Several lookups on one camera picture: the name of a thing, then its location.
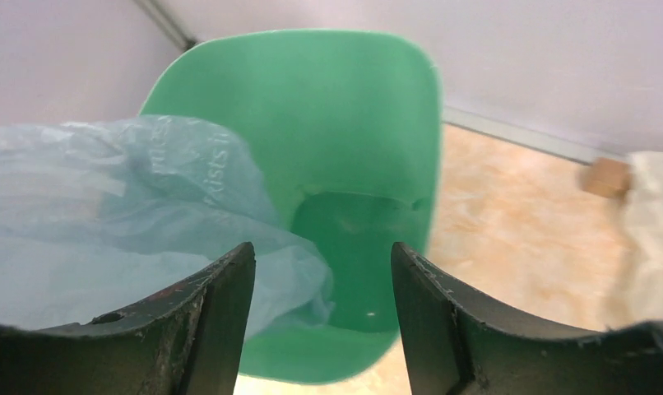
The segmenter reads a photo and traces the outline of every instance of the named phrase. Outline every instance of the small brown box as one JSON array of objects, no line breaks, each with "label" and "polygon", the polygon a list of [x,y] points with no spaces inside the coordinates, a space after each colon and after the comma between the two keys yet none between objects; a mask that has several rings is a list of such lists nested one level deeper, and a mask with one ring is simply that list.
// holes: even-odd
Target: small brown box
[{"label": "small brown box", "polygon": [[629,165],[619,160],[598,158],[586,169],[582,189],[603,198],[621,198],[629,189]]}]

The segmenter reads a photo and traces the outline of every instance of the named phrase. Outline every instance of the floor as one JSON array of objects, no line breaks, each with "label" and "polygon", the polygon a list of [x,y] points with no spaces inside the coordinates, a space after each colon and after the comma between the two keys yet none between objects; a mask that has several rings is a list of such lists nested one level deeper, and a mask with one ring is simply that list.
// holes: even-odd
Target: floor
[{"label": "floor", "polygon": [[[614,322],[629,244],[614,202],[582,192],[583,165],[446,126],[428,258],[512,306],[583,328]],[[236,394],[410,393],[401,342],[340,383],[303,386],[239,376]]]}]

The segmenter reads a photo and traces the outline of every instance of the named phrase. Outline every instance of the baseboard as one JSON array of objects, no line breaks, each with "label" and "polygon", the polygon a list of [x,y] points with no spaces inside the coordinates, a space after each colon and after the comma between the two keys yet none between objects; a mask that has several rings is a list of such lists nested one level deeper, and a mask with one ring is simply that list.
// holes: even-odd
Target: baseboard
[{"label": "baseboard", "polygon": [[452,107],[443,107],[443,121],[500,140],[512,142],[519,146],[526,146],[579,163],[591,163],[599,156],[624,160],[624,157],[621,155],[584,146],[576,142],[569,142],[542,132],[501,123]]}]

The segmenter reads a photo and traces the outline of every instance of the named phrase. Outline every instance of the brown wooden block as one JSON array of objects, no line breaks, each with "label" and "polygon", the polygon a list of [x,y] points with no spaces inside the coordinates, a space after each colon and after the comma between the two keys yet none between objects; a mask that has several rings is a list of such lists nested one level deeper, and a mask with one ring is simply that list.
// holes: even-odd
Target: brown wooden block
[{"label": "brown wooden block", "polygon": [[598,158],[585,170],[582,189],[603,198],[621,198],[629,189],[630,179],[627,163]]}]

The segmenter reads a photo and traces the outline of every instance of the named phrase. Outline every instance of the trash can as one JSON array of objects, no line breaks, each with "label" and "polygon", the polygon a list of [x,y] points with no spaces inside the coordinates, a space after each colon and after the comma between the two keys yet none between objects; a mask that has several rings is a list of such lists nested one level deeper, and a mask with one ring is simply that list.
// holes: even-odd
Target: trash can
[{"label": "trash can", "polygon": [[421,252],[433,210],[434,70],[396,36],[278,30],[199,44],[155,84],[141,113],[197,117],[243,137],[282,222],[317,245],[334,275],[329,324],[249,340],[240,372],[333,382],[396,340],[392,243]]}]

